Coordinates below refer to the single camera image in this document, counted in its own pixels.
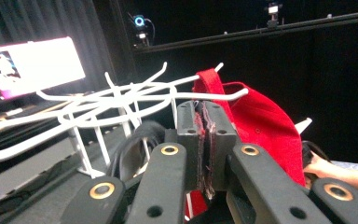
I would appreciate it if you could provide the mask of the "white wire display rack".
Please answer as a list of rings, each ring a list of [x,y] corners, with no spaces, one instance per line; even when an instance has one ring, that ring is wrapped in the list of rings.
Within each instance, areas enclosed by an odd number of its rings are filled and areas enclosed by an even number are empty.
[[[231,94],[179,92],[177,90],[179,85],[199,80],[200,76],[180,78],[171,82],[158,82],[157,78],[163,75],[165,71],[165,68],[161,68],[147,80],[125,86],[116,86],[111,79],[107,79],[106,82],[110,86],[108,90],[94,92],[86,96],[47,95],[40,91],[37,94],[38,96],[48,101],[62,102],[64,107],[42,114],[2,119],[0,120],[0,130],[49,119],[57,120],[59,125],[17,145],[0,149],[0,162],[18,157],[63,132],[76,131],[80,128],[93,128],[97,134],[105,162],[109,164],[111,161],[104,145],[101,127],[131,124],[137,128],[141,125],[142,118],[157,113],[167,106],[172,108],[172,117],[178,119],[178,109],[176,108],[178,99],[228,102],[237,100],[249,93],[246,88],[241,88]]]

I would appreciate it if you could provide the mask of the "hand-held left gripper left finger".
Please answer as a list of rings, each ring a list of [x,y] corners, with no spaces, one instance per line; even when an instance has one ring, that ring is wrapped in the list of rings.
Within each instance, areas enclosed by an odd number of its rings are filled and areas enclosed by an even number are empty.
[[[199,101],[186,101],[177,107],[177,140],[186,148],[186,190],[202,189],[204,128]]]

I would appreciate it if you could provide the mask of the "red baseball cap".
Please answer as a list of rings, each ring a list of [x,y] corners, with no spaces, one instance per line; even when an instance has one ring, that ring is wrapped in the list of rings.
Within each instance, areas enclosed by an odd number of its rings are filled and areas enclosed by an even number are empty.
[[[212,102],[220,105],[224,110],[224,115],[219,118],[229,120],[242,142],[264,148],[295,183],[304,187],[301,140],[295,124],[288,115],[267,96],[244,83],[222,83],[214,69],[199,71],[197,75],[199,78],[195,80],[192,89],[195,93],[228,95],[248,90],[247,94],[231,103],[213,98]],[[210,120],[208,112],[204,112],[204,107],[204,103],[201,103],[201,112],[196,112],[196,117],[193,119],[199,128],[197,132],[200,133],[200,155],[207,156],[209,160],[212,153],[212,158],[217,156],[217,159],[222,159],[223,156],[218,156],[213,149],[216,143],[210,137],[212,133],[217,132],[217,121]],[[216,172],[213,173],[208,169],[206,171],[207,173],[200,177],[199,188],[212,199],[216,190],[216,187],[212,187]]]

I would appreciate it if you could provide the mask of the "black horizontal metal rail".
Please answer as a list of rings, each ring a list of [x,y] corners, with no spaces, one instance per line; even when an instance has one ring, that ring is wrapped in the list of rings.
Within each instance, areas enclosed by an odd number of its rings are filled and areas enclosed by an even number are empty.
[[[178,41],[168,44],[134,49],[135,54],[165,51],[171,49],[184,49],[196,46],[205,46],[215,43],[236,41],[242,39],[258,38],[270,35],[283,35],[295,32],[322,29],[332,26],[340,26],[358,23],[358,12],[339,16],[326,16],[312,21],[300,21],[295,23],[278,25],[276,28],[257,28],[254,30],[235,32],[230,34],[212,35],[201,38]]]

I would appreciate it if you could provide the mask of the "lit computer monitor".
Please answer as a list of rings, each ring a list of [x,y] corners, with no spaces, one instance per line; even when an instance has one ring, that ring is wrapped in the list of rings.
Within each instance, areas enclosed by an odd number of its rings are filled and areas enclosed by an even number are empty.
[[[71,37],[0,46],[0,101],[84,78]]]

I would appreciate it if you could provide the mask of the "grey metal desk frame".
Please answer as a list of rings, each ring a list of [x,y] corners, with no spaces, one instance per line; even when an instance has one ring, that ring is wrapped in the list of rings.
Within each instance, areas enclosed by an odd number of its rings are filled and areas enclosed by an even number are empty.
[[[48,147],[0,174],[0,219],[14,216],[74,173],[84,173],[81,153],[70,139]]]

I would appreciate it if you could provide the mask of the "dark curtain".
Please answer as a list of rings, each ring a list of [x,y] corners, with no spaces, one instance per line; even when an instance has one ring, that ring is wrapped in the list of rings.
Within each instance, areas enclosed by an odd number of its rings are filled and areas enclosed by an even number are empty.
[[[117,0],[0,0],[0,44],[73,39],[86,77],[54,88],[64,92],[98,91],[134,77],[127,34]]]

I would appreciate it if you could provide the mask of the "grey sun visor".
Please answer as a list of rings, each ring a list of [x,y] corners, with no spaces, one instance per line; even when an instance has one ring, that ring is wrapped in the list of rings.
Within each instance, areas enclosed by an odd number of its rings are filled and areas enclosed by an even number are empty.
[[[146,163],[146,153],[161,144],[165,128],[153,120],[144,121],[132,135],[120,142],[106,174],[128,181]]]

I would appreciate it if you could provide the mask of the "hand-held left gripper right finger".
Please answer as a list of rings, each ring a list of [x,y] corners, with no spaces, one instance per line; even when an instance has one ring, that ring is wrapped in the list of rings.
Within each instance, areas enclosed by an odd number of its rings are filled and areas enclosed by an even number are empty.
[[[209,149],[208,181],[213,189],[225,189],[226,156],[237,142],[237,132],[227,117],[225,110],[213,102],[205,103],[205,121],[207,122]]]

